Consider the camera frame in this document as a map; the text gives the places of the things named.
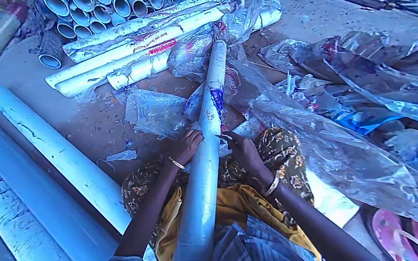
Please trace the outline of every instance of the hand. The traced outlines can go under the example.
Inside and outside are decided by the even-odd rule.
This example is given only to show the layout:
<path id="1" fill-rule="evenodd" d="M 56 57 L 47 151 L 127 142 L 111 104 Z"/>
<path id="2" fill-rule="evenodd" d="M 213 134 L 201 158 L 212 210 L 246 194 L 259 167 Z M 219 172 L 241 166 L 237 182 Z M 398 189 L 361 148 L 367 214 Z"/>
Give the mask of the hand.
<path id="1" fill-rule="evenodd" d="M 233 156 L 235 156 L 243 169 L 256 173 L 264 167 L 264 163 L 259 157 L 256 146 L 252 140 L 232 131 L 224 131 L 223 134 L 232 138 L 225 138 L 225 140 L 228 142 L 229 148 L 232 149 Z"/>
<path id="2" fill-rule="evenodd" d="M 179 139 L 177 150 L 171 157 L 178 163 L 185 165 L 193 157 L 198 145 L 204 140 L 202 131 L 189 129 Z"/>

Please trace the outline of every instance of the ground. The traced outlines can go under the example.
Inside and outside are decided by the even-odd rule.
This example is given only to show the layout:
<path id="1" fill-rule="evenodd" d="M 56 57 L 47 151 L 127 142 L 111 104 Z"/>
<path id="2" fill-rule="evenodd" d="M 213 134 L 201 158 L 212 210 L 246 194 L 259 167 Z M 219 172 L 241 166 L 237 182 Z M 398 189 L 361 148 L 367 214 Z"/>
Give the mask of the ground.
<path id="1" fill-rule="evenodd" d="M 282 7 L 283 15 L 279 22 L 253 33 L 243 44 L 253 62 L 265 65 L 257 56 L 259 49 L 285 38 L 316 42 L 334 35 L 343 36 L 350 30 L 361 30 L 385 32 L 391 42 L 396 44 L 410 44 L 418 39 L 418 18 L 398 10 L 369 12 L 343 0 L 283 0 Z M 27 52 L 35 42 L 34 38 L 25 39 L 0 57 L 0 85 L 8 87 L 94 162 L 123 151 L 125 140 L 133 140 L 132 149 L 136 150 L 137 159 L 113 162 L 115 173 L 109 166 L 100 165 L 119 184 L 133 170 L 157 157 L 160 142 L 156 135 L 133 131 L 133 126 L 124 121 L 125 106 L 113 97 L 109 84 L 96 89 L 98 99 L 95 102 L 83 106 L 52 89 L 44 77 L 56 70 L 44 67 L 36 55 Z M 64 56 L 62 68 L 72 65 L 73 62 Z M 285 78 L 285 74 L 269 68 L 262 70 L 272 83 Z M 155 86 L 154 91 L 186 98 L 199 86 L 196 82 L 173 77 L 168 70 L 160 73 L 157 78 L 142 80 L 137 85 L 142 89 Z M 232 113 L 227 126 L 233 128 L 240 122 L 240 115 Z M 1 114 L 0 127 L 47 169 L 50 175 L 68 187 L 68 182 Z M 353 219 L 346 230 L 379 255 L 376 246 L 369 242 L 370 238 L 363 234 L 359 220 Z"/>

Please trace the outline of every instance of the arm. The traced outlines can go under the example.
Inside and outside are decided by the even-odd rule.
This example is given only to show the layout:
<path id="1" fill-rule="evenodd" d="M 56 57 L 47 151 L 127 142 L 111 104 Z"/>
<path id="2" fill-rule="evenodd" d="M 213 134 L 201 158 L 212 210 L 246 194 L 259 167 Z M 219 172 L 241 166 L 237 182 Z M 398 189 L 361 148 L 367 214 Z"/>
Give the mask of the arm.
<path id="1" fill-rule="evenodd" d="M 274 181 L 274 176 L 263 164 L 254 143 L 231 131 L 226 131 L 224 134 L 232 138 L 232 140 L 227 139 L 227 142 L 241 167 L 256 177 L 265 189 L 268 189 Z M 377 260 L 365 247 L 311 204 L 295 195 L 284 184 L 279 183 L 271 195 L 287 208 L 290 215 L 325 259 L 329 261 Z"/>
<path id="2" fill-rule="evenodd" d="M 180 138 L 177 151 L 171 157 L 180 164 L 186 164 L 196 152 L 201 141 L 204 140 L 200 130 L 189 130 Z M 149 190 L 141 207 L 125 230 L 115 256 L 143 257 L 154 227 L 160 217 L 167 193 L 179 168 L 170 160 L 165 159 L 160 175 Z"/>

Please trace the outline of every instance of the bangle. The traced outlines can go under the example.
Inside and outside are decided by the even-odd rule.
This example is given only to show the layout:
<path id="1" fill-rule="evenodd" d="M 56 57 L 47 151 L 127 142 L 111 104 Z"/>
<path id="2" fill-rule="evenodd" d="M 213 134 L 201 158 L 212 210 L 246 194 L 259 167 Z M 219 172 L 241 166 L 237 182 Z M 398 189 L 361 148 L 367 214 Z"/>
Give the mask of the bangle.
<path id="1" fill-rule="evenodd" d="M 183 166 L 182 164 L 176 162 L 172 157 L 169 156 L 169 160 L 174 163 L 177 167 L 179 167 L 180 169 L 185 169 L 185 166 Z"/>
<path id="2" fill-rule="evenodd" d="M 270 185 L 270 188 L 267 189 L 266 193 L 264 193 L 264 196 L 269 196 L 278 186 L 278 181 L 280 181 L 280 177 L 278 174 L 275 174 L 274 182 L 272 182 L 272 185 Z"/>

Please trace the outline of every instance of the pvc pipe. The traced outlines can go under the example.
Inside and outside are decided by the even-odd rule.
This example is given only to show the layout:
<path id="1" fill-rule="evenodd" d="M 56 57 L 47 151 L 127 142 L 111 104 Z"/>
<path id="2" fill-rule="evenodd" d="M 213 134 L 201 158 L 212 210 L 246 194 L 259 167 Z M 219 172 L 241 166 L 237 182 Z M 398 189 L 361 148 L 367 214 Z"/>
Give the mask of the pvc pipe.
<path id="1" fill-rule="evenodd" d="M 143 17 L 148 14 L 148 7 L 142 0 L 133 0 L 131 3 L 131 9 L 138 17 Z"/>
<path id="2" fill-rule="evenodd" d="M 78 8 L 73 2 L 70 3 L 70 7 L 70 15 L 72 16 L 73 21 L 83 27 L 89 27 L 90 15 Z"/>
<path id="3" fill-rule="evenodd" d="M 27 17 L 28 7 L 21 1 L 10 4 L 0 16 L 0 55 Z"/>
<path id="4" fill-rule="evenodd" d="M 79 63 L 83 62 L 91 57 L 100 55 L 106 51 L 113 50 L 121 45 L 128 44 L 133 41 L 130 34 L 137 32 L 139 29 L 147 26 L 152 21 L 167 18 L 177 12 L 184 9 L 188 9 L 199 4 L 209 2 L 209 0 L 186 0 L 174 6 L 170 6 L 152 14 L 146 15 L 145 17 L 133 19 L 130 22 L 123 22 L 124 25 L 114 23 L 114 14 L 112 17 L 112 24 L 114 30 L 106 30 L 105 32 L 93 35 L 87 39 L 79 39 L 75 42 L 68 43 L 62 48 L 72 61 Z"/>
<path id="5" fill-rule="evenodd" d="M 149 75 L 160 73 L 168 68 L 167 59 L 171 51 L 166 51 L 143 61 L 132 64 L 127 70 L 121 70 L 107 75 L 111 86 L 118 90 L 137 81 L 148 78 Z"/>
<path id="6" fill-rule="evenodd" d="M 107 24 L 111 21 L 111 15 L 106 13 L 107 7 L 103 4 L 95 5 L 93 14 L 101 23 Z"/>
<path id="7" fill-rule="evenodd" d="M 114 10 L 122 17 L 129 17 L 131 13 L 130 4 L 127 0 L 112 0 Z"/>
<path id="8" fill-rule="evenodd" d="M 148 9 L 148 14 L 154 13 L 156 10 L 150 6 L 146 6 L 146 8 Z"/>
<path id="9" fill-rule="evenodd" d="M 135 15 L 131 15 L 127 18 L 127 21 L 131 21 L 131 20 L 136 19 L 136 18 L 138 18 L 138 17 L 135 16 Z"/>
<path id="10" fill-rule="evenodd" d="M 198 145 L 191 163 L 174 260 L 211 258 L 220 144 L 216 135 L 221 134 L 219 113 L 223 106 L 226 56 L 227 44 L 223 40 L 215 41 L 199 117 L 204 140 Z"/>
<path id="11" fill-rule="evenodd" d="M 278 20 L 280 20 L 281 15 L 282 15 L 282 12 L 277 9 L 267 10 L 264 13 L 261 13 L 256 20 L 253 32 L 277 22 Z M 168 56 L 167 57 L 161 56 L 160 58 L 161 60 L 154 60 L 153 68 L 159 68 L 159 71 L 161 72 L 161 71 L 168 69 L 169 67 L 167 66 Z M 138 65 L 136 67 L 134 66 L 134 72 L 137 72 L 139 70 L 140 70 L 140 67 L 138 67 Z M 107 79 L 109 83 L 111 84 L 111 86 L 114 89 L 118 90 L 122 87 L 129 86 L 139 80 L 146 79 L 148 75 L 151 75 L 151 74 L 146 73 L 146 74 L 140 75 L 139 77 L 136 74 L 134 75 L 134 77 L 127 77 L 126 75 L 123 75 L 123 74 L 114 74 L 114 75 L 108 75 Z"/>
<path id="12" fill-rule="evenodd" d="M 72 22 L 59 19 L 57 28 L 58 28 L 58 32 L 65 38 L 67 39 L 75 38 L 75 32 L 73 31 Z"/>
<path id="13" fill-rule="evenodd" d="M 72 16 L 70 16 L 70 9 L 69 9 L 69 15 L 66 16 L 61 16 L 61 15 L 56 15 L 58 17 L 58 20 L 62 20 L 62 21 L 67 21 L 67 22 L 72 22 Z"/>
<path id="14" fill-rule="evenodd" d="M 60 68 L 62 57 L 61 46 L 61 39 L 57 34 L 51 31 L 44 31 L 39 48 L 39 62 L 48 68 Z"/>
<path id="15" fill-rule="evenodd" d="M 122 25 L 124 23 L 126 23 L 127 21 L 125 20 L 125 18 L 123 18 L 122 16 L 120 16 L 118 13 L 112 13 L 111 14 L 111 21 L 112 21 L 112 25 L 114 27 L 118 27 L 119 25 Z"/>
<path id="16" fill-rule="evenodd" d="M 69 4 L 67 0 L 44 0 L 46 6 L 56 15 L 69 15 Z"/>
<path id="17" fill-rule="evenodd" d="M 0 111 L 121 234 L 125 232 L 131 218 L 124 209 L 117 183 L 19 98 L 1 86 Z M 98 248 L 107 251 L 109 245 L 100 245 Z"/>
<path id="18" fill-rule="evenodd" d="M 102 31 L 106 31 L 106 25 L 101 23 L 96 17 L 90 17 L 90 28 L 93 33 L 101 33 Z"/>
<path id="19" fill-rule="evenodd" d="M 62 70 L 56 74 L 50 75 L 45 78 L 49 86 L 59 89 L 57 84 L 73 78 L 77 75 L 86 73 L 107 63 L 114 62 L 125 56 L 129 56 L 137 51 L 147 49 L 149 46 L 154 46 L 159 43 L 176 38 L 184 33 L 190 32 L 198 27 L 205 25 L 208 22 L 217 21 L 224 14 L 217 8 L 212 8 L 197 15 L 191 16 L 178 22 L 174 26 L 164 27 L 158 29 L 152 33 L 147 34 L 140 40 L 135 40 L 134 44 L 125 44 L 113 50 L 107 51 L 101 55 L 93 57 L 87 61 L 76 64 L 70 68 Z M 82 88 L 86 90 L 88 87 L 94 85 L 91 79 L 88 79 L 85 83 L 82 83 Z"/>
<path id="20" fill-rule="evenodd" d="M 90 28 L 78 24 L 73 25 L 73 32 L 78 37 L 78 39 L 83 39 L 93 35 Z"/>
<path id="21" fill-rule="evenodd" d="M 103 5 L 110 5 L 112 0 L 97 0 L 98 2 L 102 3 Z"/>
<path id="22" fill-rule="evenodd" d="M 0 110 L 19 115 L 19 107 L 8 100 L 7 93 L 0 92 L 0 102 L 5 103 Z M 30 128 L 25 116 L 19 116 L 24 119 L 16 125 L 32 137 L 36 129 Z M 33 139 L 43 137 L 35 134 Z M 40 142 L 56 146 L 50 140 Z M 72 260 L 103 261 L 113 255 L 118 242 L 1 129 L 0 175 Z"/>
<path id="23" fill-rule="evenodd" d="M 0 237 L 17 261 L 71 261 L 1 175 Z"/>
<path id="24" fill-rule="evenodd" d="M 155 10 L 159 10 L 164 6 L 164 0 L 149 0 L 149 3 Z"/>
<path id="25" fill-rule="evenodd" d="M 138 51 L 129 56 L 125 56 L 121 59 L 115 60 L 101 67 L 95 68 L 83 74 L 72 77 L 68 80 L 62 81 L 56 85 L 56 88 L 64 96 L 73 98 L 88 88 L 96 88 L 100 85 L 103 85 L 104 83 L 107 83 L 106 76 L 110 73 L 113 73 L 114 71 L 121 70 L 122 68 L 124 68 L 124 71 L 127 72 L 124 73 L 125 75 L 129 75 L 131 72 L 149 72 L 145 75 L 150 75 L 152 74 L 150 72 L 152 71 L 152 69 L 154 69 L 154 67 L 152 66 L 153 64 L 150 64 L 148 62 L 148 66 L 144 66 L 141 68 L 142 65 L 135 66 L 134 63 L 145 57 L 154 57 L 155 55 L 158 55 L 165 51 L 170 51 L 171 48 L 176 44 L 176 42 L 177 41 L 175 39 L 172 39 L 152 48 Z"/>
<path id="26" fill-rule="evenodd" d="M 91 12 L 94 8 L 93 0 L 72 0 L 79 9 L 85 12 Z"/>

